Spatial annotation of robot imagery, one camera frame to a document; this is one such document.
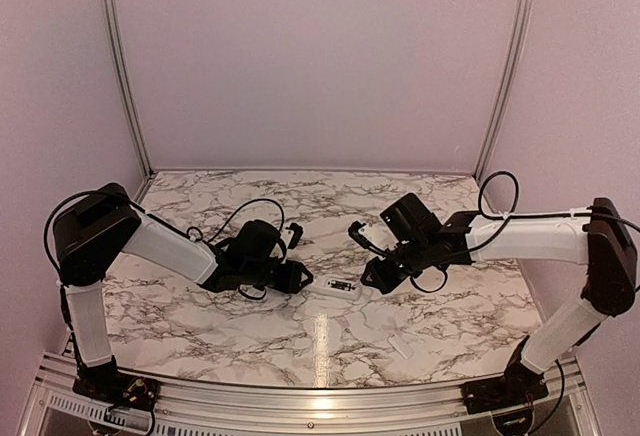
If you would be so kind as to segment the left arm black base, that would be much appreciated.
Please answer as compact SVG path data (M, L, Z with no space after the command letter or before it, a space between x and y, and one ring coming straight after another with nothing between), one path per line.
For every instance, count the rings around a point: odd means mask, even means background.
M111 409L133 408L151 411L155 407L158 380L121 372L111 361L95 367L81 367L73 384L73 392L108 403Z

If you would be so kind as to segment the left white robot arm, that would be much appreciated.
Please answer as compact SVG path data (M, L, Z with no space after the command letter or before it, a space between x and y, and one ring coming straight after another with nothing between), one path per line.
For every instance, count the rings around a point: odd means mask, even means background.
M79 364L90 368L89 387L106 401L119 400L127 388L123 374L110 366L103 302L103 281L120 255L142 258L211 293L252 286L297 294L314 280L289 256L302 234L298 224L250 220L236 235L209 241L150 214L118 183L64 200L45 224L45 253L59 276Z

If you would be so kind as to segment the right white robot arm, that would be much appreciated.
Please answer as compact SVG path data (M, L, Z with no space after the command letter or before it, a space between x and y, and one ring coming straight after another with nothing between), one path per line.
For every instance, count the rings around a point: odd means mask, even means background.
M580 345L607 319L634 305L639 250L633 239L637 224L624 219L613 202L596 198L587 207L549 213L490 214L462 210L440 221L413 193L381 215L395 242L384 247L382 236L363 223L349 236L373 254L361 281L382 294L434 268L513 260L522 267L584 272L581 287L527 336L509 362L495 394L515 404L534 387L554 361Z

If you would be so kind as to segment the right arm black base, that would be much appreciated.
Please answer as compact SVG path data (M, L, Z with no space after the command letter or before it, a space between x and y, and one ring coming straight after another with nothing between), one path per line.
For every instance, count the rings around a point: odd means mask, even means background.
M469 414L530 404L549 395L543 373L535 373L522 363L527 338L514 350L502 375L461 385L463 403Z

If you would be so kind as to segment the white remote control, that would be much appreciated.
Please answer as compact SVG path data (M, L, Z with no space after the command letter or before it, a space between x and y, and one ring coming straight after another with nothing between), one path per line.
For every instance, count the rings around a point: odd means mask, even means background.
M351 281L318 276L312 283L305 287L305 290L326 297L356 301L362 294L362 288Z

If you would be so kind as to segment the white battery cover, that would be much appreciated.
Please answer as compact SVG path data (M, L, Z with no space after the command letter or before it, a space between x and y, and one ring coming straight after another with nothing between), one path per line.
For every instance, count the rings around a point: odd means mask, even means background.
M414 350L402 338L391 335L388 337L388 342L404 359L410 359L414 355Z

